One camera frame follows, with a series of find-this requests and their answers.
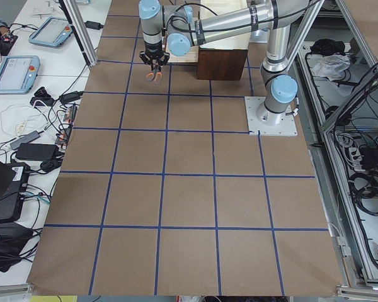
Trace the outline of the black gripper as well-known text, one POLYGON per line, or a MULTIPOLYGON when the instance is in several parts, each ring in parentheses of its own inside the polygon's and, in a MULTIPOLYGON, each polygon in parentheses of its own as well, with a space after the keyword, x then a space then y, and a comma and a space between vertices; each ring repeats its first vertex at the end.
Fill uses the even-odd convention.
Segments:
POLYGON ((162 50, 155 52, 151 52, 149 49, 140 51, 139 57, 143 63, 151 67, 161 67, 166 65, 169 61, 169 53, 162 50))

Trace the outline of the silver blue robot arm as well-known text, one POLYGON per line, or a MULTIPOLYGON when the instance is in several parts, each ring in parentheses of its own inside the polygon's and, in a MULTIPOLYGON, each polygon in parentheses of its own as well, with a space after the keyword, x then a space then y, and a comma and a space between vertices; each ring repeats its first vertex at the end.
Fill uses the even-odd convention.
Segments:
POLYGON ((308 17, 322 1, 260 1, 228 13, 193 19, 192 3, 162 5, 159 1, 139 1, 139 18, 145 49, 143 63, 150 66, 148 81, 158 82, 161 68, 170 55, 182 57, 191 48, 268 31, 266 56, 261 75, 266 88, 263 108, 275 115, 285 113, 298 91, 296 81, 288 75, 291 55, 297 49, 289 44, 290 28, 301 16, 308 17))

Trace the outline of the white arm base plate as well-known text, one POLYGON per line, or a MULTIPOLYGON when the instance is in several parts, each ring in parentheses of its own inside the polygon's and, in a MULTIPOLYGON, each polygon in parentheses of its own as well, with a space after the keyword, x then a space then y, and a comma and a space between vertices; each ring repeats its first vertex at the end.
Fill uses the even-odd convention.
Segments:
POLYGON ((265 108, 264 96, 246 96, 245 109, 250 135, 268 137, 296 137, 298 135, 291 105, 285 112, 271 113, 265 108))

